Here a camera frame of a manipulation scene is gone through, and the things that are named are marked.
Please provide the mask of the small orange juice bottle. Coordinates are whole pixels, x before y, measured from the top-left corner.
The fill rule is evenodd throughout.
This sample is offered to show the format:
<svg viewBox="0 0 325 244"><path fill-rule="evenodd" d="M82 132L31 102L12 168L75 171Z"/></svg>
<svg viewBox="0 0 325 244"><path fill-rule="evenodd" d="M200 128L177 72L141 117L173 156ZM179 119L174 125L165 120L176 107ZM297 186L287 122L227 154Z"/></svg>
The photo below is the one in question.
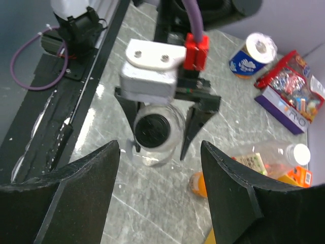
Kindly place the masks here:
<svg viewBox="0 0 325 244"><path fill-rule="evenodd" d="M192 192L200 197L207 198L204 176L201 171L194 173L189 179L189 187Z"/></svg>

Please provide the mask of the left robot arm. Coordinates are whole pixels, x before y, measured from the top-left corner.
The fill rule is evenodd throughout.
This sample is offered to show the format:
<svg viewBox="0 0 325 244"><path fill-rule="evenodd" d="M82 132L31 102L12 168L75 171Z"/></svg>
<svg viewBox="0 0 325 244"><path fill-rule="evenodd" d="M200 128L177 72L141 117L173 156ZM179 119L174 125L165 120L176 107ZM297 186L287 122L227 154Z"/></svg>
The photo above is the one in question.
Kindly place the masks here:
<svg viewBox="0 0 325 244"><path fill-rule="evenodd" d="M114 96L132 138L125 153L147 166L166 164L177 146L184 159L221 97L201 78L209 52L205 31L255 15L261 1L159 1L154 38L131 39Z"/></svg>

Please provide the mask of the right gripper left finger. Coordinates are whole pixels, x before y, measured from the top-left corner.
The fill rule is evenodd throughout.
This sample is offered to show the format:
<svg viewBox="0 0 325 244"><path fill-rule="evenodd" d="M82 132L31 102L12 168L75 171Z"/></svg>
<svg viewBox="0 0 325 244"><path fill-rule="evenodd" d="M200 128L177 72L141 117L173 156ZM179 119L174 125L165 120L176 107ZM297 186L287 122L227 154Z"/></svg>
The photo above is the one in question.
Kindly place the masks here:
<svg viewBox="0 0 325 244"><path fill-rule="evenodd" d="M1 185L1 243L100 243L119 161L113 140L50 173Z"/></svg>

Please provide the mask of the purple silver box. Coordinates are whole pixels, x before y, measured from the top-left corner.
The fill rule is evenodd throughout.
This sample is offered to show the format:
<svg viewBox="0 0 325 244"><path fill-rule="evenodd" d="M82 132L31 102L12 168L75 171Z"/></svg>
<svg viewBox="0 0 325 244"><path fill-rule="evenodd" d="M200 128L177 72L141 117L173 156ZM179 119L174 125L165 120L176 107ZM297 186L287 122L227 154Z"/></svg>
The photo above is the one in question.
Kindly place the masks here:
<svg viewBox="0 0 325 244"><path fill-rule="evenodd" d="M292 134L299 135L307 132L310 122L289 106L271 87L267 86L254 100Z"/></svg>

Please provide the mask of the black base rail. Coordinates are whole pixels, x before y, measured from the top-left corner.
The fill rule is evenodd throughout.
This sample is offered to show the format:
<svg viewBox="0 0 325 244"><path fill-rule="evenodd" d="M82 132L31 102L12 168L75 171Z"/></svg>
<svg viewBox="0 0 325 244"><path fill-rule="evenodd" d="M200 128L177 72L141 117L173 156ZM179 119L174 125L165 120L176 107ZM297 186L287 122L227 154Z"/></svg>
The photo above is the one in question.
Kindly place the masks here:
<svg viewBox="0 0 325 244"><path fill-rule="evenodd" d="M33 40L44 53L1 143L1 184L21 183L66 165L109 59L129 1L91 1Z"/></svg>

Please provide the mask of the red snack bag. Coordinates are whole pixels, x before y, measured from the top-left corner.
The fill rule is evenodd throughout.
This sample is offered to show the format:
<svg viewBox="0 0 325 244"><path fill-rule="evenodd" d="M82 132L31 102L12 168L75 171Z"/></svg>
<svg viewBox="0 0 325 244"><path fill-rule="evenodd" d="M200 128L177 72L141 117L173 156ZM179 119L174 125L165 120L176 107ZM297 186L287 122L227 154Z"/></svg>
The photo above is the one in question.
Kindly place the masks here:
<svg viewBox="0 0 325 244"><path fill-rule="evenodd" d="M271 87L309 122L313 122L324 103L324 86L296 50L258 78L254 86L257 89Z"/></svg>

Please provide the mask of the orange packet box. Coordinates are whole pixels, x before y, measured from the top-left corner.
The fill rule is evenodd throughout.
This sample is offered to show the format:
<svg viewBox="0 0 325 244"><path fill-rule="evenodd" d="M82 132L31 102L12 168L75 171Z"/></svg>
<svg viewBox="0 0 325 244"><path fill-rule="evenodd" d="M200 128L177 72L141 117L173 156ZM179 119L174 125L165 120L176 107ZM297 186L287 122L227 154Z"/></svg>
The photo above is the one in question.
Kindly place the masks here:
<svg viewBox="0 0 325 244"><path fill-rule="evenodd" d="M312 172L301 166L297 166L293 170L289 171L287 176L292 178L301 187L309 188L312 185Z"/></svg>

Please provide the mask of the yellow plastic basket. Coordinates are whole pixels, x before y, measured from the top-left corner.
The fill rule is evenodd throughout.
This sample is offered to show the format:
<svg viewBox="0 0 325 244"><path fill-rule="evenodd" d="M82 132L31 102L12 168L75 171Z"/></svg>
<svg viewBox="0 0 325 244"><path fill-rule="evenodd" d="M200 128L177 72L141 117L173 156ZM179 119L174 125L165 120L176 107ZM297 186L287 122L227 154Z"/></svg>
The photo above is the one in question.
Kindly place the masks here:
<svg viewBox="0 0 325 244"><path fill-rule="evenodd" d="M288 175L284 175L284 176L278 178L278 180L281 182L293 185L293 186L297 186L297 187L301 186L293 178L289 177ZM216 244L213 228L210 230L210 232L209 232L208 236L206 237L205 241L203 242L203 244Z"/></svg>

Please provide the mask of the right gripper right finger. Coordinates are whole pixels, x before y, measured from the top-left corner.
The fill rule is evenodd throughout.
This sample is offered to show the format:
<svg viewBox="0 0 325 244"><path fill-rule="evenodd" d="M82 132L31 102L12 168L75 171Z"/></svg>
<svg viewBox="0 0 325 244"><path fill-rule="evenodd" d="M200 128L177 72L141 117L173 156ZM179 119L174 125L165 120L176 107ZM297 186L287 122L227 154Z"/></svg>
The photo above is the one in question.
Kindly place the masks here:
<svg viewBox="0 0 325 244"><path fill-rule="evenodd" d="M208 141L201 162L217 243L324 243L324 185L269 178Z"/></svg>

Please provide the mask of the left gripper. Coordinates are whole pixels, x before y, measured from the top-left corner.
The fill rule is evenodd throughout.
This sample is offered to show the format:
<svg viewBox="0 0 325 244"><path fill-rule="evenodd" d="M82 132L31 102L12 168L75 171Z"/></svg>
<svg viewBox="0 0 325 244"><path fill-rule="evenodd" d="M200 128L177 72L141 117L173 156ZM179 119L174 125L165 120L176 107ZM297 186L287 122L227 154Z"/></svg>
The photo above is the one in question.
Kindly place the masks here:
<svg viewBox="0 0 325 244"><path fill-rule="evenodd" d="M115 87L114 97L119 102L128 124L134 133L134 122L139 110L144 104L168 105L173 100L194 102L188 112L185 122L185 130L180 153L180 160L183 161L188 148L199 133L201 128L212 118L220 107L221 97L210 94L211 82L207 79L196 77L190 78L181 76L177 79L175 94L173 97L159 97L147 94L136 94L134 99L122 95L121 87Z"/></svg>

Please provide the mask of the toilet paper roll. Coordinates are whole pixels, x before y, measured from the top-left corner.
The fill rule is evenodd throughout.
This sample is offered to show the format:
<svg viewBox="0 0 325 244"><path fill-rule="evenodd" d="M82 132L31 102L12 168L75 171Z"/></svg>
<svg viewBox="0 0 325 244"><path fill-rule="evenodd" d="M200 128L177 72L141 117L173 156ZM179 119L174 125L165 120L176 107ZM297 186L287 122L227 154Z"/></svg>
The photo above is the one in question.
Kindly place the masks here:
<svg viewBox="0 0 325 244"><path fill-rule="evenodd" d="M271 37L251 33L229 58L229 68L240 78L250 78L275 60L277 50Z"/></svg>

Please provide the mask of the white bottle cap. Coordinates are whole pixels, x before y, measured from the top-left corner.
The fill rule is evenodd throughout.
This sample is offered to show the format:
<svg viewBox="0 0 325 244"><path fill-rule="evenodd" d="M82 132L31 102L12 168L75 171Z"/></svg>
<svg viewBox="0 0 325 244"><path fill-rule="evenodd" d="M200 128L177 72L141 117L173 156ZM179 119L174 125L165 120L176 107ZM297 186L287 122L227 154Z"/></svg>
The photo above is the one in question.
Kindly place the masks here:
<svg viewBox="0 0 325 244"><path fill-rule="evenodd" d="M290 157L298 165L306 166L310 162L311 153L306 145L300 143L292 146Z"/></svg>

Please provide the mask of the large clear plastic bottle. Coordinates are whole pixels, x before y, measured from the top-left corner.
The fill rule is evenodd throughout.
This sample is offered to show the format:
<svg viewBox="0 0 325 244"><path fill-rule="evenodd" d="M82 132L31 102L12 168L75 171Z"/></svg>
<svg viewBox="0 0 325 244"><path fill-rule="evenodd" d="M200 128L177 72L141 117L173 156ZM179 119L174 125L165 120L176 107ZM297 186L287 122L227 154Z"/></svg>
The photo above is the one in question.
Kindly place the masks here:
<svg viewBox="0 0 325 244"><path fill-rule="evenodd" d="M281 140L262 141L253 144L237 145L226 154L246 167L273 179L287 174L298 165L290 157L292 143Z"/></svg>

